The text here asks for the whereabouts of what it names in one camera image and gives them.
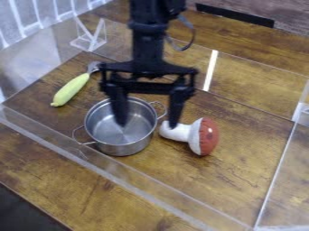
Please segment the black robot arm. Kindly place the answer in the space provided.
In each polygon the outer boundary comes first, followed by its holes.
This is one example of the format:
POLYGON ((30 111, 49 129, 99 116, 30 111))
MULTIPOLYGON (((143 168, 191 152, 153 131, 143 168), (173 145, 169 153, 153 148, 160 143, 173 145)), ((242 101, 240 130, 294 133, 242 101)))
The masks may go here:
POLYGON ((107 94, 116 123, 128 121, 128 94, 168 95, 168 126, 175 127, 185 100, 193 94, 197 70, 163 60, 168 22, 183 20, 185 0, 129 0, 132 60, 101 63, 100 90, 107 94))

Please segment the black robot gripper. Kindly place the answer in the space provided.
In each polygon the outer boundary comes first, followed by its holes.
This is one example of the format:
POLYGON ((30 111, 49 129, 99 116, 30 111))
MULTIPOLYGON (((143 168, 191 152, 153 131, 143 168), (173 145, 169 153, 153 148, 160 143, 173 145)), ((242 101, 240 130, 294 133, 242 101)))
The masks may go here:
POLYGON ((132 55, 129 61, 100 63, 100 90, 109 98, 116 123, 128 122, 128 93, 169 95, 168 127, 173 129, 185 100, 193 91, 197 70, 171 64, 163 60, 165 24, 131 23, 132 55), (161 78, 175 75, 171 84, 140 82, 140 78, 161 78))

